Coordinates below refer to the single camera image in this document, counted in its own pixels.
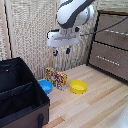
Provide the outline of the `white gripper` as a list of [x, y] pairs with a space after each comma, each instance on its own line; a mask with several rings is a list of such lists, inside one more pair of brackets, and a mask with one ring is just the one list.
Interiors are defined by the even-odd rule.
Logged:
[[[51, 30], [47, 33], [47, 45], [53, 48], [53, 56], [57, 57], [58, 50], [56, 47], [77, 44], [80, 39], [80, 29], [75, 28], [74, 32], [67, 30], [64, 34], [59, 29]], [[66, 49], [66, 54], [70, 54], [71, 47]]]

